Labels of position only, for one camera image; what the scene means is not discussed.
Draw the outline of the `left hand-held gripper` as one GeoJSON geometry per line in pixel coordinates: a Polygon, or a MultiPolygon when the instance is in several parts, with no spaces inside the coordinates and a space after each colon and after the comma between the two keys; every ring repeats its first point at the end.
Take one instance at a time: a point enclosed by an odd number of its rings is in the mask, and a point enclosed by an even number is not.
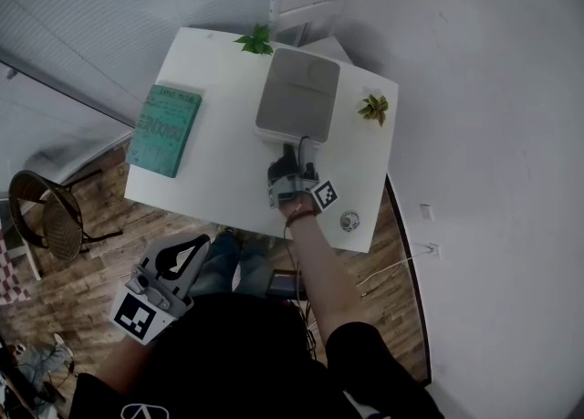
{"type": "Polygon", "coordinates": [[[141,267],[135,267],[129,281],[119,286],[109,320],[141,345],[158,338],[192,306],[187,295],[210,245],[206,234],[174,234],[153,241],[141,267]],[[172,278],[172,291],[152,274],[172,278]]]}

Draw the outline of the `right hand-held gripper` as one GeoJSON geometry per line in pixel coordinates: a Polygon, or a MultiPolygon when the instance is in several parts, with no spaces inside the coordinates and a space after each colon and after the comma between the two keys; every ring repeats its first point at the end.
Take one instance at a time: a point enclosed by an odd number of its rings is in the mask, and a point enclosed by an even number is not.
{"type": "Polygon", "coordinates": [[[303,136],[298,145],[297,155],[294,145],[283,144],[283,155],[271,163],[267,170],[268,198],[271,208],[283,203],[302,201],[312,204],[317,213],[328,210],[339,199],[331,181],[318,181],[313,141],[303,136]]]}

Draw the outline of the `white lidded box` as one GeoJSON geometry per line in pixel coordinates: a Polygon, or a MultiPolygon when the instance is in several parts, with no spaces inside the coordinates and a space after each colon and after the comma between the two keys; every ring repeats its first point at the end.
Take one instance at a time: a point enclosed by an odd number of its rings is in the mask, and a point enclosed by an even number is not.
{"type": "Polygon", "coordinates": [[[329,138],[340,66],[288,48],[277,49],[266,76],[255,133],[266,141],[298,144],[308,136],[317,145],[329,138]]]}

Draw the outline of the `person's left forearm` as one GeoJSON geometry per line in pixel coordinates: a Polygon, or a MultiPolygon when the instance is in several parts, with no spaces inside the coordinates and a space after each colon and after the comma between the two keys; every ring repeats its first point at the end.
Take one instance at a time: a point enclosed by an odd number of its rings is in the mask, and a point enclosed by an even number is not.
{"type": "Polygon", "coordinates": [[[119,394],[129,394],[147,365],[154,343],[142,345],[124,338],[97,369],[95,376],[119,394]]]}

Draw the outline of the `person's right forearm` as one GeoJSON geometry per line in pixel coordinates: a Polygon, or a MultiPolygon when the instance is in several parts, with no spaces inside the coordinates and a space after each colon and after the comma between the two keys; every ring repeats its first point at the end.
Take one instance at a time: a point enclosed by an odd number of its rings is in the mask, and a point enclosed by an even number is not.
{"type": "Polygon", "coordinates": [[[327,343],[339,327],[366,320],[360,295],[321,231],[313,205],[295,201],[281,204],[279,210],[292,236],[320,338],[327,343]]]}

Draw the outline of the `blue jeans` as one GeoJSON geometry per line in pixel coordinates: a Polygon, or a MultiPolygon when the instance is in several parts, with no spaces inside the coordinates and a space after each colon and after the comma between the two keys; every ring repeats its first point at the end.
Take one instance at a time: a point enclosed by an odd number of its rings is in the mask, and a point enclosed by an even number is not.
{"type": "Polygon", "coordinates": [[[237,237],[215,237],[190,287],[191,298],[232,292],[262,299],[266,296],[273,273],[269,253],[274,239],[237,230],[237,237]]]}

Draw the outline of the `small yellow-green succulent plant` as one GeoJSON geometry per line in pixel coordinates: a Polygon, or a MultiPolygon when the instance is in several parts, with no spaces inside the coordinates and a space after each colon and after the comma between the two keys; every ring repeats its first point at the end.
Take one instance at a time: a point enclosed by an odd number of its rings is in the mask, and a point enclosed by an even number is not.
{"type": "Polygon", "coordinates": [[[358,114],[365,120],[375,120],[382,127],[387,118],[389,103],[385,96],[381,95],[376,98],[370,94],[362,100],[364,106],[358,110],[358,114]]]}

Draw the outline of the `black floor device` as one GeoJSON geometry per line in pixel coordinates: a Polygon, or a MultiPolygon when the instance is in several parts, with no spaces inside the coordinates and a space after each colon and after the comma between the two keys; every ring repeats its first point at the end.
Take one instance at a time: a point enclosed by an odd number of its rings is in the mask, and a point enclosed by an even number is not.
{"type": "Polygon", "coordinates": [[[266,295],[273,299],[307,299],[302,277],[295,271],[284,269],[273,271],[266,295]]]}

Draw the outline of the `black printed t-shirt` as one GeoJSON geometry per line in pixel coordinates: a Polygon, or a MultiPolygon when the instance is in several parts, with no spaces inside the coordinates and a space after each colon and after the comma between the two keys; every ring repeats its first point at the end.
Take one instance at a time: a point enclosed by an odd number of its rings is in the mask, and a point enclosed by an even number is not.
{"type": "Polygon", "coordinates": [[[82,373],[70,419],[443,419],[371,325],[335,329],[314,360],[298,312],[224,293],[199,297],[156,341],[128,393],[82,373]]]}

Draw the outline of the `brown wicker chair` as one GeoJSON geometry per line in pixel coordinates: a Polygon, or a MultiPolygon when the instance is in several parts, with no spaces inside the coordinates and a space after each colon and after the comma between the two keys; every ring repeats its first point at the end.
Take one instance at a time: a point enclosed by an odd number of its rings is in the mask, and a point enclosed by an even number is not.
{"type": "Polygon", "coordinates": [[[121,230],[98,237],[87,234],[81,208],[72,192],[75,185],[101,173],[98,169],[74,181],[58,184],[30,170],[18,172],[8,189],[9,212],[16,231],[28,244],[48,250],[64,263],[87,253],[89,244],[121,236],[121,230]],[[42,206],[41,235],[26,222],[20,206],[22,201],[42,206]]]}

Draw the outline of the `green leafy plant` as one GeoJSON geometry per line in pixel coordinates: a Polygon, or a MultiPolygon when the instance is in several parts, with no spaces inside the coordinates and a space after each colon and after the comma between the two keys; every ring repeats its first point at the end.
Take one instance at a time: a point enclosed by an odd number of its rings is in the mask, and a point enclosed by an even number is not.
{"type": "Polygon", "coordinates": [[[274,49],[270,45],[270,28],[268,25],[256,25],[250,36],[241,36],[235,40],[235,43],[241,44],[244,52],[268,56],[274,54],[274,49]]]}

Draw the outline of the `green book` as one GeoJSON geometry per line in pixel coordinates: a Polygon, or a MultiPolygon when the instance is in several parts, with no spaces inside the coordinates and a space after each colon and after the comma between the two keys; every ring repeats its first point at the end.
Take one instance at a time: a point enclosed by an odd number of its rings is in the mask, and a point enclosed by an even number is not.
{"type": "Polygon", "coordinates": [[[153,85],[131,136],[126,162],[174,178],[202,100],[198,93],[153,85]]]}

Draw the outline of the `red white checkered cloth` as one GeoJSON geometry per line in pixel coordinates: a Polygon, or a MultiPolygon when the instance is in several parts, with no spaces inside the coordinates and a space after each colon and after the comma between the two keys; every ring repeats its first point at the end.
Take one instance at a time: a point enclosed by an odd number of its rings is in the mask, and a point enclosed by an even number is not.
{"type": "Polygon", "coordinates": [[[28,290],[22,287],[5,244],[0,226],[0,306],[7,306],[17,301],[30,299],[28,290]]]}

